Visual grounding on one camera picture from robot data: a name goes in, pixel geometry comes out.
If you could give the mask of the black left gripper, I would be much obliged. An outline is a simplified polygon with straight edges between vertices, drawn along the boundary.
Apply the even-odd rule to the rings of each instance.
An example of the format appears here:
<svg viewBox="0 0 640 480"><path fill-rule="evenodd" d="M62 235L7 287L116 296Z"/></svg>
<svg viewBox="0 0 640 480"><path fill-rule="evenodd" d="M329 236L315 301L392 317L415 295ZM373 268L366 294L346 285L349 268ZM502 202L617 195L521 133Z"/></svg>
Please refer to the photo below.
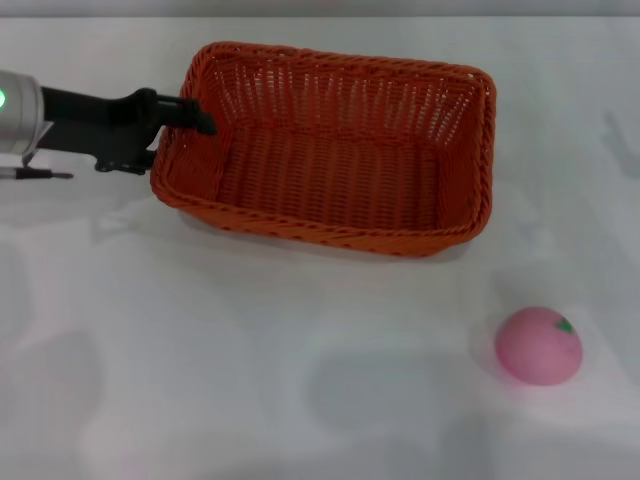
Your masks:
<svg viewBox="0 0 640 480"><path fill-rule="evenodd" d="M95 170L101 173L144 175L151 170L156 151L146 149L159 124L205 135L217 132L212 115L202 111L197 100L158 96L148 88L117 99L50 87L44 87L42 94L44 119L51 127L38 147L93 156Z"/></svg>

